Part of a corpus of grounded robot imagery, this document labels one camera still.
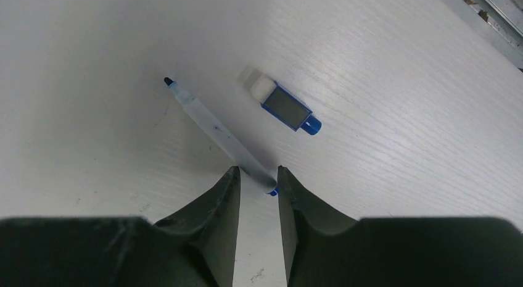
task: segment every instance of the pen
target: pen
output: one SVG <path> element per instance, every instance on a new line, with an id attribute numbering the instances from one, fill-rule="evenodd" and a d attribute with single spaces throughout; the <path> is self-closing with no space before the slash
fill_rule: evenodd
<path id="1" fill-rule="evenodd" d="M 277 181 L 234 135 L 191 93 L 165 77 L 165 84 L 182 105 L 183 111 L 249 176 L 262 184 L 265 193 L 278 194 Z"/>

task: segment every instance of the black plastic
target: black plastic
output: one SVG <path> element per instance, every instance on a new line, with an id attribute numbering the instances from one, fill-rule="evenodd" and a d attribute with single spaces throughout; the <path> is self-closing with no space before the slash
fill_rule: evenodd
<path id="1" fill-rule="evenodd" d="M 288 286 L 523 286 L 523 239 L 497 218 L 342 214 L 278 170 Z"/>
<path id="2" fill-rule="evenodd" d="M 0 222 L 0 286 L 232 286 L 240 205 L 233 167 L 151 225 L 139 217 Z"/>
<path id="3" fill-rule="evenodd" d="M 173 84 L 174 81 L 171 78 L 165 77 L 163 79 L 163 82 L 165 82 L 167 86 L 170 86 L 171 84 Z"/>

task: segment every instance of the white wood grain surface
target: white wood grain surface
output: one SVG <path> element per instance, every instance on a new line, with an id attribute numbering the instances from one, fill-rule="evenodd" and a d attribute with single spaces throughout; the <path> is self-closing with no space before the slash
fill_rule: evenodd
<path id="1" fill-rule="evenodd" d="M 233 163 L 193 91 L 274 173 L 345 214 L 523 228 L 523 75 L 438 0 L 0 0 L 0 215 L 156 221 Z M 236 82 L 322 120 L 294 133 Z M 277 199 L 242 180 L 235 286 L 284 286 Z"/>

